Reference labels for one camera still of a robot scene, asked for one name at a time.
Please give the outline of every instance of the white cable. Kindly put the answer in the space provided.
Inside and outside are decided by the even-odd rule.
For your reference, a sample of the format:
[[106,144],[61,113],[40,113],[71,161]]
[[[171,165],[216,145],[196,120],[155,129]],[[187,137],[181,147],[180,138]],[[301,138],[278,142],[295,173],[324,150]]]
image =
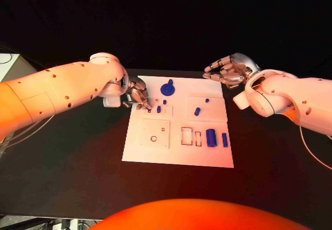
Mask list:
[[28,139],[41,129],[43,127],[45,126],[45,124],[51,121],[51,119],[54,118],[54,116],[48,119],[48,121],[44,123],[44,125],[38,128],[38,130],[31,134],[28,135],[22,140],[19,140],[17,143],[8,145],[6,147],[4,147],[0,150],[5,150],[8,147],[17,145],[18,143],[21,143],[25,139]]
[[332,167],[328,166],[328,165],[321,161],[321,159],[314,155],[312,151],[310,150],[310,148],[308,148],[308,146],[307,146],[307,141],[305,141],[304,133],[302,133],[302,127],[300,127],[300,133],[301,133],[301,137],[302,137],[302,141],[304,141],[307,150],[310,151],[311,155],[314,156],[314,158],[317,159],[317,161],[318,161],[327,168],[330,168],[330,169],[332,170]]
[[34,123],[34,125],[21,133],[18,134],[15,137],[12,137],[9,140],[6,140],[5,142],[0,143],[0,146],[5,145],[6,143],[9,143],[12,140],[15,140],[18,137],[21,137],[38,124],[41,121],[38,121],[37,123]]

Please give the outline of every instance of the blue cylindrical battery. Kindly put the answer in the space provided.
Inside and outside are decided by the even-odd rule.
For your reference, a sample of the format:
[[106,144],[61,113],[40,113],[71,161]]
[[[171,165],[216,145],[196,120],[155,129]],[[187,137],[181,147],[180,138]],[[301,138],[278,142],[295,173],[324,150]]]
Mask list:
[[223,133],[223,143],[224,143],[224,147],[229,147],[227,134],[226,133]]
[[197,110],[196,110],[196,116],[198,116],[200,115],[200,112],[201,112],[201,108],[197,108]]
[[207,130],[207,143],[209,147],[217,146],[217,131],[213,128]]

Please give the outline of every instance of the robotic arm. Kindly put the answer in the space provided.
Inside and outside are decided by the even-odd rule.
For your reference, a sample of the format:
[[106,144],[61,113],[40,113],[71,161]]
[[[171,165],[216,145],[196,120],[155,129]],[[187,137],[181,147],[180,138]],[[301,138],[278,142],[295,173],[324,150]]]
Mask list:
[[116,56],[97,53],[90,62],[57,66],[24,78],[0,83],[0,140],[18,129],[67,111],[97,96],[106,107],[121,107],[128,93],[128,107],[135,102],[149,108],[145,82],[132,81]]
[[220,73],[204,77],[227,84],[229,88],[246,84],[235,97],[240,109],[249,106],[265,117],[284,114],[300,126],[332,135],[332,81],[320,78],[300,79],[281,70],[262,70],[255,61],[240,53],[220,59],[207,68],[222,66]]

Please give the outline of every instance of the blue object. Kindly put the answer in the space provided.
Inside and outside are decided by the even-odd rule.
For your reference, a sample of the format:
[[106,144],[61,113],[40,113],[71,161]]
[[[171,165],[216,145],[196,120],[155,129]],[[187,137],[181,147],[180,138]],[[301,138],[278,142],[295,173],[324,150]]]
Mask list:
[[164,84],[161,87],[162,94],[171,96],[175,93],[174,80],[170,79],[168,84]]
[[226,133],[223,133],[223,143],[224,143],[224,147],[229,147],[227,134]]
[[197,108],[197,110],[196,110],[196,116],[198,116],[200,115],[200,112],[201,112],[201,108]]
[[207,130],[207,143],[209,147],[217,146],[217,131],[213,128]]

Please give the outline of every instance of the black table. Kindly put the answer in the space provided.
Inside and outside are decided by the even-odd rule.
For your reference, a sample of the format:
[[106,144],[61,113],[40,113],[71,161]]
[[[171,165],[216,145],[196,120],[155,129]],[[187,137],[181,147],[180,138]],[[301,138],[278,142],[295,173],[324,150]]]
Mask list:
[[[131,75],[201,78],[201,72],[129,70]],[[242,111],[223,86],[235,169],[122,161],[131,109],[102,98],[58,114],[0,158],[0,213],[103,219],[171,198],[203,198],[263,209],[314,229],[332,225],[332,171],[308,153],[300,127],[282,115]],[[332,165],[331,140],[304,129]]]

